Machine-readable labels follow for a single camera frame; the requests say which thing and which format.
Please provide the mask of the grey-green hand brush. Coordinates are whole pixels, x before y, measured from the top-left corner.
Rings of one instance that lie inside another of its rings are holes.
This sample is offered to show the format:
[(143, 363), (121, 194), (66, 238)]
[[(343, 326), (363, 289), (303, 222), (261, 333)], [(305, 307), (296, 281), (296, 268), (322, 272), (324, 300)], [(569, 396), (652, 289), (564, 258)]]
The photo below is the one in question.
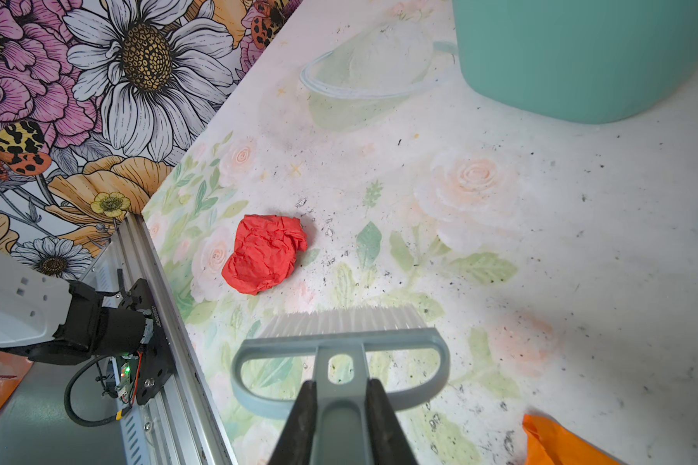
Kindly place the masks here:
[(373, 464), (365, 396), (368, 380), (377, 378), (370, 374), (368, 354), (411, 350), (436, 352), (438, 367), (416, 387), (386, 391), (383, 386), (397, 416), (434, 398), (450, 375), (446, 342), (412, 306), (276, 316), (257, 337), (240, 345), (231, 366), (232, 388), (248, 411), (286, 424), (299, 394), (281, 400), (254, 393), (242, 379), (242, 368), (254, 360), (312, 358), (313, 374), (306, 381), (317, 383), (318, 416), (310, 464)]

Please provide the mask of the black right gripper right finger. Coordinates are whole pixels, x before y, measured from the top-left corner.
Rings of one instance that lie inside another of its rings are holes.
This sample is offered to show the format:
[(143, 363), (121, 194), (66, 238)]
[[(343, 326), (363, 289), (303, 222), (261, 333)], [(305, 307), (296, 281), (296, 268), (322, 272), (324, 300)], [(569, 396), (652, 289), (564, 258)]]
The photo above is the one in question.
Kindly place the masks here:
[(368, 436), (375, 465), (417, 465), (389, 397), (377, 379), (369, 379), (365, 396)]

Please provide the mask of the red paper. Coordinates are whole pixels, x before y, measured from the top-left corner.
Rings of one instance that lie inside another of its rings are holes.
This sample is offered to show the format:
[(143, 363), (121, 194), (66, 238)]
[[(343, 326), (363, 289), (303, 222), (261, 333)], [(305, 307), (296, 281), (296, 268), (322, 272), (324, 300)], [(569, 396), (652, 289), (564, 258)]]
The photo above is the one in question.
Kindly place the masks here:
[(239, 293), (257, 296), (290, 277), (298, 253), (307, 249), (308, 235), (298, 218), (245, 215), (221, 274)]

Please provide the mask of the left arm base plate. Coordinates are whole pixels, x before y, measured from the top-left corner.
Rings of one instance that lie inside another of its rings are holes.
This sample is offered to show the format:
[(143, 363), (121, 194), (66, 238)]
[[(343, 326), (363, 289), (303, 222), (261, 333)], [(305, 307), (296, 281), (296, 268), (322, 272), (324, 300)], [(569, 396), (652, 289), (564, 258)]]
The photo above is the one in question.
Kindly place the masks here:
[(145, 316), (142, 344), (136, 354), (116, 358), (116, 391), (126, 404), (143, 406), (176, 373), (172, 350), (147, 280), (138, 279), (122, 303)]

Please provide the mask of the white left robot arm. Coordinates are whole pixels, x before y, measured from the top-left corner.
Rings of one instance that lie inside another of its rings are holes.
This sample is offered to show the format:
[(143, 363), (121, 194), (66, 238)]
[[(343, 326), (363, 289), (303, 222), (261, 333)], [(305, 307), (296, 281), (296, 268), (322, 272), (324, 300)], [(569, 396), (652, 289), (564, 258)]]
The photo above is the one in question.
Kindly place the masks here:
[(136, 354), (154, 331), (150, 305), (134, 294), (145, 288), (98, 291), (0, 252), (0, 351), (55, 365)]

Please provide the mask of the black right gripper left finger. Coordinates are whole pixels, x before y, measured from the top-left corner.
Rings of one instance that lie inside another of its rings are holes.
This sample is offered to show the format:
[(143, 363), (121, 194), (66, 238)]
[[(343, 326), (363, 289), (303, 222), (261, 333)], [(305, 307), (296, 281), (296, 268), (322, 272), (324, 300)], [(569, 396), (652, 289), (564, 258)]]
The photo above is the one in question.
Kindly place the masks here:
[(317, 383), (305, 381), (268, 464), (310, 465), (317, 416)]

